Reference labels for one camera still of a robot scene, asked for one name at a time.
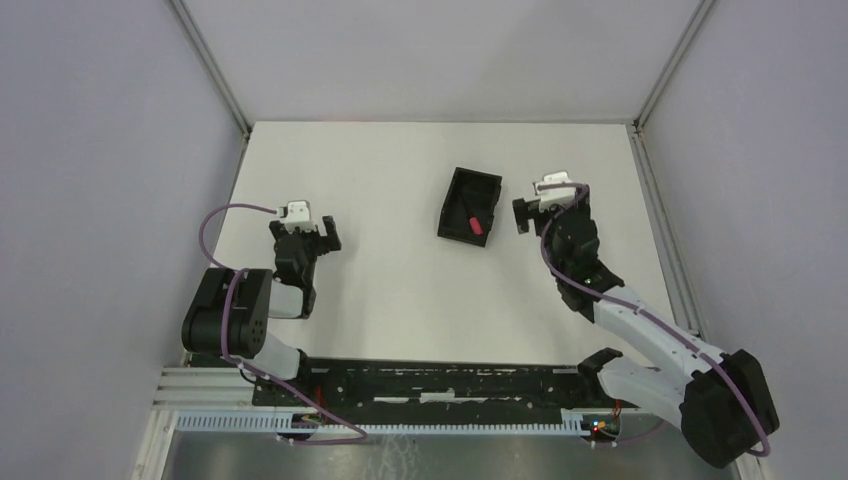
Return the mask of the red handled screwdriver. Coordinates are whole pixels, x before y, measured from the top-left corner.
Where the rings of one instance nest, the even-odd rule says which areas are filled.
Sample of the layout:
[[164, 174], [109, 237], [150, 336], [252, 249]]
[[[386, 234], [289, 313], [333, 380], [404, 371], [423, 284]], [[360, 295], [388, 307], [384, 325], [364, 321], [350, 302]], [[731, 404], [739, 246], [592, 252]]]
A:
[[466, 199], [466, 197], [463, 193], [459, 193], [459, 198], [460, 198], [462, 205], [463, 205], [463, 208], [465, 210], [466, 217], [467, 217], [469, 228], [470, 228], [471, 232], [475, 236], [482, 236], [484, 234], [484, 230], [483, 230], [483, 228], [480, 224], [480, 221], [477, 218], [475, 212], [473, 211], [473, 208], [470, 206], [470, 204], [468, 203], [468, 201], [467, 201], [467, 199]]

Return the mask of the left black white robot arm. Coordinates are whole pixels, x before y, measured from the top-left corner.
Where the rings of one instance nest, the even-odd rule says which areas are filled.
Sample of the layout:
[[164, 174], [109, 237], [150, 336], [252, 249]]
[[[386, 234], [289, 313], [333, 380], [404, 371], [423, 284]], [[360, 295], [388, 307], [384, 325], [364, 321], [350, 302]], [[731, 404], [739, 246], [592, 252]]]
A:
[[272, 221], [272, 269], [207, 269], [181, 328], [186, 351], [233, 361], [261, 378], [278, 378], [276, 394], [295, 408], [314, 394], [313, 379], [300, 372], [306, 354], [271, 335], [269, 321], [311, 316], [317, 260], [342, 248], [334, 218], [324, 216], [322, 223], [324, 231], [303, 222]]

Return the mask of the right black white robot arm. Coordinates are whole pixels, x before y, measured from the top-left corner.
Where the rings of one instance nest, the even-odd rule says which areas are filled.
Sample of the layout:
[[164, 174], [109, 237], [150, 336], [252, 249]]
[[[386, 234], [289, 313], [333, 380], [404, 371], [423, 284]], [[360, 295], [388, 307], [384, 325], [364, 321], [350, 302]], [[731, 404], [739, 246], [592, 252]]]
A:
[[580, 400], [602, 408], [613, 399], [649, 411], [677, 428], [702, 460], [723, 468], [744, 454], [765, 458], [780, 420], [760, 361], [728, 353], [661, 319], [600, 259], [589, 189], [565, 183], [518, 198], [519, 233], [535, 232], [541, 258], [565, 305], [624, 340], [650, 361], [645, 367], [614, 349], [581, 363]]

